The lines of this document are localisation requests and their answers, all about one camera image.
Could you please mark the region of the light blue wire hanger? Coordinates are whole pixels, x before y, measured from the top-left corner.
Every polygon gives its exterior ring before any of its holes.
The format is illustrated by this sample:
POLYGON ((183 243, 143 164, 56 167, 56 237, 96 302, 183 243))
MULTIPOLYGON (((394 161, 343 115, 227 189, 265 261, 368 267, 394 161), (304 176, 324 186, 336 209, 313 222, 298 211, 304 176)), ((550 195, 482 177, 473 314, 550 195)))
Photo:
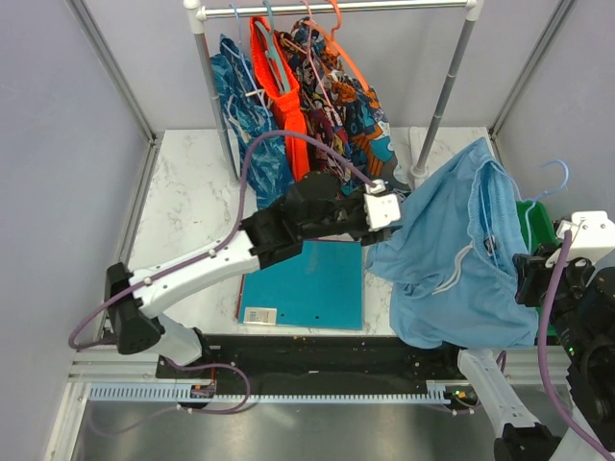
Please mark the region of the light blue wire hanger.
POLYGON ((570 179, 570 167, 563 159, 553 159, 543 163, 540 169, 549 166, 558 165, 562 170, 562 180, 559 185, 552 189, 545 189, 534 197, 524 198, 521 194, 520 186, 516 180, 509 175, 503 167, 500 170, 504 174, 504 178, 511 183, 513 194, 516 199, 517 215, 520 222, 520 230, 524 240, 525 247, 530 255, 538 249, 542 243, 554 243, 554 231, 547 230, 547 219, 549 218, 548 211, 544 205, 544 201, 555 194, 567 188, 570 179))

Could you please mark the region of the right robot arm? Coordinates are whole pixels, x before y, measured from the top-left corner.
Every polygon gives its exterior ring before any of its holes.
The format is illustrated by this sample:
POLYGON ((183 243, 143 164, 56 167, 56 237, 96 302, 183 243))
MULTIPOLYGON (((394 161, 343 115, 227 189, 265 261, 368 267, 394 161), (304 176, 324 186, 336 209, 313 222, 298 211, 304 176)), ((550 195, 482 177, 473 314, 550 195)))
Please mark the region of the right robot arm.
POLYGON ((541 245, 513 257, 515 300, 542 307, 537 338, 538 371, 547 397, 567 425, 558 437, 522 404, 504 377, 502 357, 453 345, 440 353, 442 371, 465 376, 495 432, 497 460, 611 460, 614 457, 614 270, 596 270, 587 256, 563 255, 541 245), (549 331, 570 364, 566 381, 572 400, 565 409, 547 364, 549 331))

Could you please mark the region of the light blue shorts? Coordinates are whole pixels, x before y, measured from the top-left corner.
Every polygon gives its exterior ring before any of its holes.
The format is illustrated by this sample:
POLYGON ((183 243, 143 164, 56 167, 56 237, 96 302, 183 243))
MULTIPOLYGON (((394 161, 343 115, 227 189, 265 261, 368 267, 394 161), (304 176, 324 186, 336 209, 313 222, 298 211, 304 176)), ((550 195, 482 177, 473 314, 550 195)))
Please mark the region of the light blue shorts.
POLYGON ((526 250, 512 182, 480 138, 404 200, 400 227, 366 266, 391 282, 390 325, 411 347, 521 349, 539 322, 515 301, 513 257, 526 250))

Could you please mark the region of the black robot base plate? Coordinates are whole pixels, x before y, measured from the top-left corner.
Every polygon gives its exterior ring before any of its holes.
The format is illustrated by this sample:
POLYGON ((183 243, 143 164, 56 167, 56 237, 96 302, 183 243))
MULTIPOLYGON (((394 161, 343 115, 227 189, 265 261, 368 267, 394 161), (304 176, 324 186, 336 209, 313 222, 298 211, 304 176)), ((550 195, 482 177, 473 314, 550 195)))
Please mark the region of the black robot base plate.
POLYGON ((461 381, 459 348, 412 348, 395 336, 206 335, 194 365, 240 369, 251 391, 410 390, 429 381, 461 381))

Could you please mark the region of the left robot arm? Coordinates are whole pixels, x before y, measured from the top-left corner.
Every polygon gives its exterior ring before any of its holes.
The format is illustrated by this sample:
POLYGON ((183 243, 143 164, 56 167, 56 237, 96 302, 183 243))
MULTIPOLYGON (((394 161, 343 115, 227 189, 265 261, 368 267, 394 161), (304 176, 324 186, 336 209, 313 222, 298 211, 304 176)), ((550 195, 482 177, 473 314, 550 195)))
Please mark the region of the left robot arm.
POLYGON ((206 374, 210 354, 196 328, 165 310, 214 284, 268 268, 299 255, 309 239, 350 235, 361 245, 390 236, 401 217, 399 198, 375 180, 340 199, 334 178, 309 173, 271 206, 240 216, 230 234, 174 259, 131 271, 107 271, 106 303, 121 355, 153 352, 190 377, 206 374))

